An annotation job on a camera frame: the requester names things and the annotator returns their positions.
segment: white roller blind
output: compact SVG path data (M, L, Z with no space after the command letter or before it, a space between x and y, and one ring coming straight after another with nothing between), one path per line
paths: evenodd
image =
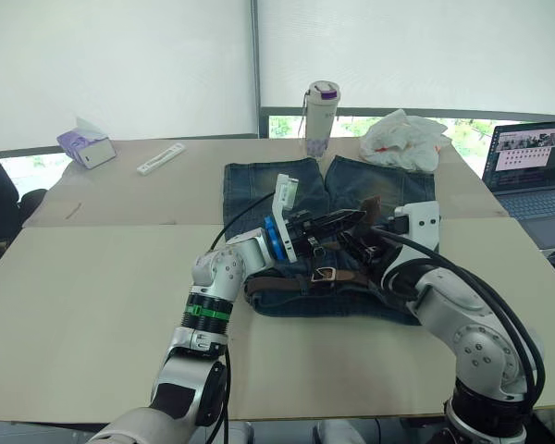
M262 106L555 115L555 0L259 0Z
M0 0L0 150L255 132L249 0Z

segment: blue gripper part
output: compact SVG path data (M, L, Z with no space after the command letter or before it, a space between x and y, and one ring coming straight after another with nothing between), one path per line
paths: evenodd
M276 254L276 258L279 261L286 260L286 256L284 256L284 252L281 250L279 236L276 233L276 226L274 225L274 219L272 219L271 216L265 217L265 229L267 230L267 234L269 234L269 239L271 240L271 246L273 247L274 253Z

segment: laptop keyboard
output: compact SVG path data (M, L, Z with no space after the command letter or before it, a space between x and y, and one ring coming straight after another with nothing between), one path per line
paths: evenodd
M518 220L555 216L555 191L499 196L498 200Z

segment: tissue box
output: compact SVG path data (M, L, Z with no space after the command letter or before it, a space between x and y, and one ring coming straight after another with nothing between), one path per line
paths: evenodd
M109 138L94 129L75 128L57 137L66 154L89 169L116 156Z

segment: laptop screen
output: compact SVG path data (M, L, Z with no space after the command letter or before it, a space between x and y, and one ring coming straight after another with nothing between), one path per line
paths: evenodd
M493 192L555 188L555 122L496 127L483 181Z

